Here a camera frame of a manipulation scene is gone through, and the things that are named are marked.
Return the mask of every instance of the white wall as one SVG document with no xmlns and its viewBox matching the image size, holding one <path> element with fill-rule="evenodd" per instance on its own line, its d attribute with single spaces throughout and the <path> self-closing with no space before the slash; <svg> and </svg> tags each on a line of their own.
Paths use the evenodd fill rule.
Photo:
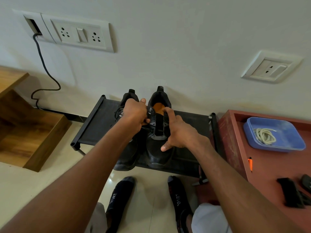
<svg viewBox="0 0 311 233">
<path fill-rule="evenodd" d="M 147 100 L 165 87 L 174 109 L 228 109 L 311 118 L 311 0 L 1 0 L 0 65 L 27 70 L 25 97 L 52 87 L 33 40 L 12 9 L 109 21 L 118 51 L 40 43 L 60 92 L 38 93 L 40 106 L 88 116 L 102 94 L 135 89 Z M 241 79 L 262 49 L 304 57 L 276 85 Z"/>
</svg>

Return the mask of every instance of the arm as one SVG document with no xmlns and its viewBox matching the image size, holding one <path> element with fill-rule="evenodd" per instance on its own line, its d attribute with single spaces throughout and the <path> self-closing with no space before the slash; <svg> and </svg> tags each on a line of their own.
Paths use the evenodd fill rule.
<svg viewBox="0 0 311 233">
<path fill-rule="evenodd" d="M 209 139 L 175 116 L 170 108 L 171 136 L 161 148 L 186 147 L 199 161 L 213 186 L 233 232 L 303 232 L 213 149 Z"/>
<path fill-rule="evenodd" d="M 123 117 L 95 147 L 22 208 L 0 232 L 84 232 L 121 152 L 146 119 L 145 103 L 145 99 L 128 99 Z"/>
</svg>

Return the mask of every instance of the black sneaker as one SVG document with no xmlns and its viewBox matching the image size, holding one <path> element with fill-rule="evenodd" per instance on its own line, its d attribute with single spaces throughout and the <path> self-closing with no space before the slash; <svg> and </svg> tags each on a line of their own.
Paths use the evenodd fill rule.
<svg viewBox="0 0 311 233">
<path fill-rule="evenodd" d="M 146 163 L 152 168 L 163 168 L 171 159 L 174 149 L 161 151 L 161 147 L 170 136 L 169 117 L 161 109 L 172 107 L 162 86 L 158 86 L 157 91 L 150 98 L 148 108 L 150 107 L 153 108 L 154 116 L 148 125 L 150 131 L 146 140 Z"/>
<path fill-rule="evenodd" d="M 171 196 L 175 209 L 177 230 L 179 233 L 189 233 L 186 219 L 188 215 L 193 216 L 193 213 L 187 199 L 185 188 L 176 176 L 169 176 L 167 182 L 169 185 L 169 195 Z"/>
<path fill-rule="evenodd" d="M 115 112 L 116 122 L 123 116 L 123 109 L 127 99 L 133 98 L 135 101 L 139 102 L 135 90 L 129 89 L 128 93 L 123 95 L 123 99 L 120 102 L 119 108 Z M 135 163 L 138 157 L 138 134 L 136 134 L 126 148 L 121 153 L 119 160 L 117 161 L 114 170 L 117 171 L 129 171 L 135 167 Z"/>
<path fill-rule="evenodd" d="M 135 179 L 131 176 L 124 177 L 112 192 L 106 214 L 111 217 L 111 226 L 106 233 L 116 233 L 122 219 L 124 208 L 132 194 Z"/>
</svg>

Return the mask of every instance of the power cord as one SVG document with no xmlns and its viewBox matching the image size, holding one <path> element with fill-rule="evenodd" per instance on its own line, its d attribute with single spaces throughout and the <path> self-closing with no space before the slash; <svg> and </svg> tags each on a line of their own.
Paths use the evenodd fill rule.
<svg viewBox="0 0 311 233">
<path fill-rule="evenodd" d="M 39 108 L 39 106 L 38 106 L 39 98 L 34 98 L 34 94 L 35 94 L 36 92 L 38 92 L 38 91 L 59 91 L 59 90 L 62 88 L 62 87 L 60 86 L 59 82 L 58 82 L 55 78 L 53 78 L 53 77 L 51 76 L 51 74 L 49 73 L 49 71 L 47 70 L 47 68 L 46 68 L 46 66 L 45 66 L 45 63 L 44 63 L 44 60 L 43 60 L 43 57 L 42 57 L 42 54 L 41 54 L 40 46 L 39 46 L 39 43 L 38 43 L 38 41 L 37 41 L 37 39 L 36 39 L 37 36 L 41 36 L 41 35 L 42 35 L 41 33 L 35 33 L 35 34 L 32 36 L 32 38 L 34 39 L 34 41 L 35 41 L 35 43 L 36 43 L 36 45 L 37 45 L 38 53 L 39 53 L 39 56 L 40 56 L 40 59 L 41 59 L 43 68 L 45 69 L 45 72 L 48 74 L 48 76 L 49 76 L 50 78 L 52 78 L 52 79 L 57 83 L 58 89 L 38 89 L 38 90 L 35 90 L 35 91 L 31 94 L 31 99 L 32 99 L 32 100 L 36 100 L 36 107 L 37 107 L 37 109 L 41 109 L 41 108 Z"/>
</svg>

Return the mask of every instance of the orange object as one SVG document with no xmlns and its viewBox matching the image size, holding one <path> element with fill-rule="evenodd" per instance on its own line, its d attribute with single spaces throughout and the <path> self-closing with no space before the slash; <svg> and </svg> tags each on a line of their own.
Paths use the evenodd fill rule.
<svg viewBox="0 0 311 233">
<path fill-rule="evenodd" d="M 249 168 L 251 169 L 251 172 L 253 172 L 253 160 L 252 160 L 252 157 L 249 157 L 248 160 L 248 164 L 249 164 Z"/>
<path fill-rule="evenodd" d="M 165 108 L 165 106 L 162 103 L 159 103 L 159 102 L 155 103 L 153 108 L 155 109 L 156 113 L 164 115 L 164 112 L 162 111 L 162 109 Z"/>
</svg>

